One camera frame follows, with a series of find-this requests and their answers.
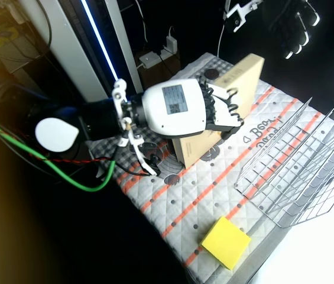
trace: white oval cap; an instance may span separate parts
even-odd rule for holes
[[[39,144],[52,152],[64,152],[72,147],[79,129],[59,118],[45,118],[35,127]]]

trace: brown box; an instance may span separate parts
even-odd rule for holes
[[[264,58],[251,53],[214,82],[214,85],[224,89],[238,89],[239,108],[236,112],[242,118],[251,111],[263,64]],[[194,164],[219,140],[220,132],[211,130],[195,136],[172,139],[177,160],[186,168]]]

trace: yellow sponge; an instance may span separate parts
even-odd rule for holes
[[[201,242],[228,269],[233,269],[251,238],[221,217]]]

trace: green cable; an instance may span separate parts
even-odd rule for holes
[[[113,175],[113,171],[114,171],[114,166],[115,166],[115,161],[111,161],[110,165],[109,165],[109,169],[108,169],[108,174],[106,175],[105,180],[103,181],[103,183],[101,183],[101,185],[95,187],[95,188],[89,188],[85,185],[81,185],[79,184],[77,181],[73,180],[72,178],[70,178],[68,175],[66,175],[61,169],[59,169],[56,165],[54,165],[51,161],[48,161],[47,158],[45,156],[43,156],[42,154],[38,153],[37,151],[33,150],[32,148],[26,146],[25,144],[23,144],[22,142],[19,142],[18,140],[16,140],[15,138],[11,137],[9,134],[4,133],[4,131],[1,130],[0,128],[0,135],[2,138],[8,140],[10,143],[12,143],[13,145],[17,146],[18,148],[28,152],[29,154],[32,154],[33,156],[44,160],[44,162],[50,167],[52,168],[58,175],[60,175],[64,180],[66,180],[67,182],[71,183],[73,186],[83,190],[83,191],[88,191],[88,192],[96,192],[101,190],[102,188],[104,188],[110,178]]]

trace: label with qr code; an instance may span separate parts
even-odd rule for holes
[[[163,88],[163,95],[168,114],[177,114],[179,112],[188,111],[183,87],[181,85]]]

